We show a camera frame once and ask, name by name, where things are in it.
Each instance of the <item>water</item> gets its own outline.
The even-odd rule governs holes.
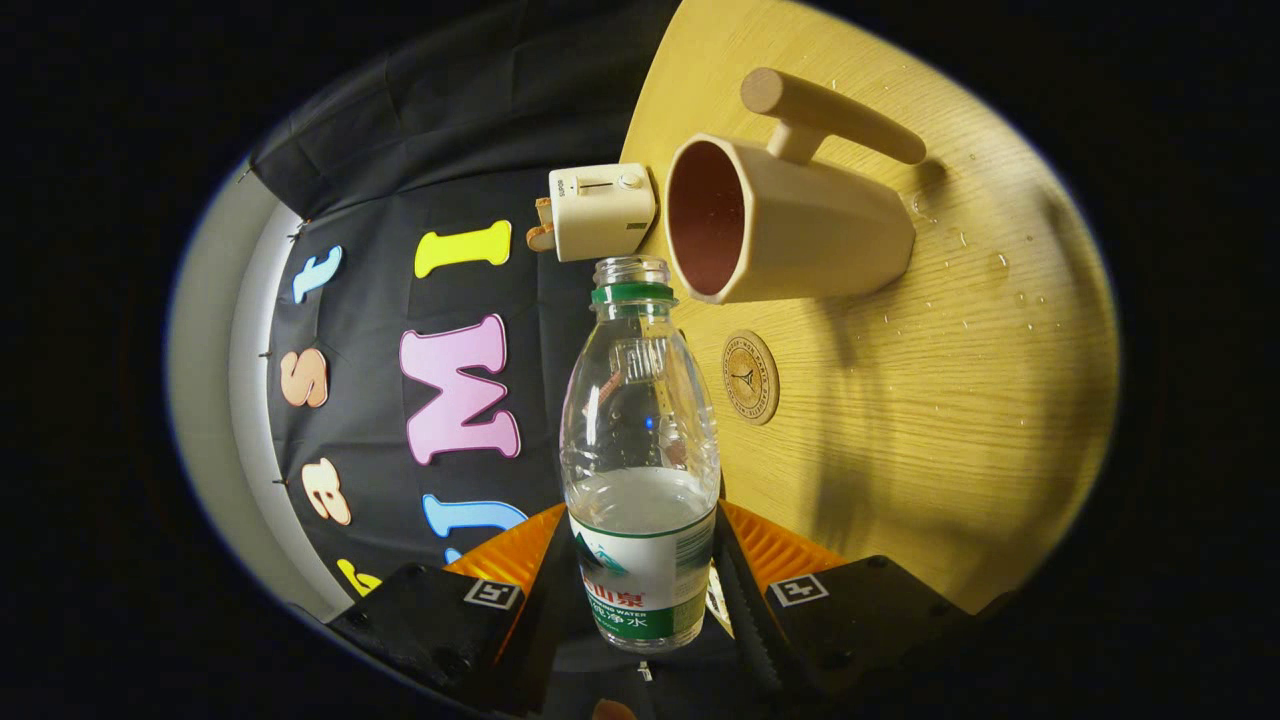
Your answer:
[[[682,528],[716,506],[717,486],[676,468],[622,468],[573,483],[575,518],[616,533],[650,534]]]

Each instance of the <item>black fabric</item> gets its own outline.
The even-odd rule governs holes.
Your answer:
[[[454,528],[442,538],[422,510],[498,501],[534,515],[561,500],[557,450],[568,374],[594,325],[590,261],[535,255],[524,231],[547,173],[616,161],[649,61],[673,3],[499,3],[384,54],[317,94],[251,154],[253,172],[310,222],[293,242],[271,323],[268,407],[280,478],[307,538],[352,598],[355,573],[385,578],[406,562],[445,564],[499,532]],[[420,238],[512,227],[500,265],[470,261],[413,274]],[[296,302],[308,259],[343,249],[338,272]],[[518,424],[521,450],[436,455],[420,465],[406,423],[439,389],[406,377],[406,331],[434,334],[502,318],[507,396],[497,411]],[[294,407],[280,392],[279,359],[324,354],[329,400]],[[323,518],[301,482],[328,459],[352,511]]]
[[[251,165],[315,218],[465,176],[616,161],[676,5],[481,4],[316,94]]]

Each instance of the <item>plastic water bottle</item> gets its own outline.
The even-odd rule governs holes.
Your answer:
[[[595,624],[634,652],[703,629],[719,451],[698,365],[671,323],[666,261],[595,265],[596,324],[573,366],[561,474]]]

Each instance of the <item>foam letter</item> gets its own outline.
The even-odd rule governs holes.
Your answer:
[[[320,407],[329,400],[329,373],[324,355],[315,347],[280,357],[280,391],[294,407]]]
[[[320,462],[302,466],[302,488],[307,491],[311,507],[326,520],[333,519],[339,525],[349,525],[351,506],[342,496],[340,487],[338,470],[333,462],[329,462],[328,457],[321,457]]]
[[[329,258],[316,265],[316,259],[307,258],[307,264],[302,272],[293,275],[293,301],[302,302],[307,292],[329,282],[329,278],[338,272],[338,263],[342,263],[342,247],[334,245],[329,249]]]
[[[511,258],[511,223],[498,220],[483,231],[457,234],[435,234],[429,232],[417,241],[413,254],[413,274],[425,278],[440,265],[488,260],[490,265],[502,265]]]
[[[383,584],[381,580],[372,575],[357,573],[356,566],[351,564],[351,560],[339,559],[338,569],[342,570],[342,574],[347,578],[347,582],[351,583],[351,587],[356,588],[360,597],[365,597],[366,594],[374,592],[374,588]]]
[[[436,537],[445,537],[453,528],[502,528],[509,530],[529,519],[520,509],[495,500],[476,502],[440,502],[434,495],[422,496],[426,524]]]
[[[474,378],[463,368],[490,373],[507,366],[507,331],[498,315],[480,324],[436,334],[401,336],[401,372],[439,388],[440,395],[408,419],[406,432],[413,460],[426,465],[436,452],[493,448],[503,457],[520,455],[520,429],[506,410],[488,423],[466,424],[507,396],[502,383]]]

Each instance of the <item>beige mug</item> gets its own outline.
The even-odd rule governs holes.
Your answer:
[[[924,141],[870,108],[769,68],[742,104],[778,118],[767,149],[707,133],[671,163],[663,215],[672,266],[703,302],[863,295],[906,272],[915,228],[891,188],[819,163],[838,135],[908,164]]]

